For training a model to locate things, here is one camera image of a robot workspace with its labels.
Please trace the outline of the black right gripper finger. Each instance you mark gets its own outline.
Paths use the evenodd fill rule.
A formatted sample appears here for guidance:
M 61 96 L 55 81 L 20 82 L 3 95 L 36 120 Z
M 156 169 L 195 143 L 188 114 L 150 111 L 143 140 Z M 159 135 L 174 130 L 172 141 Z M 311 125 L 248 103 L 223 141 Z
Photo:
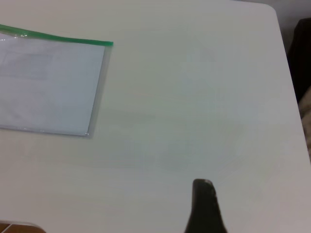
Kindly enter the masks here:
M 216 190 L 209 180 L 195 179 L 192 183 L 191 213 L 185 232 L 227 232 L 218 204 Z

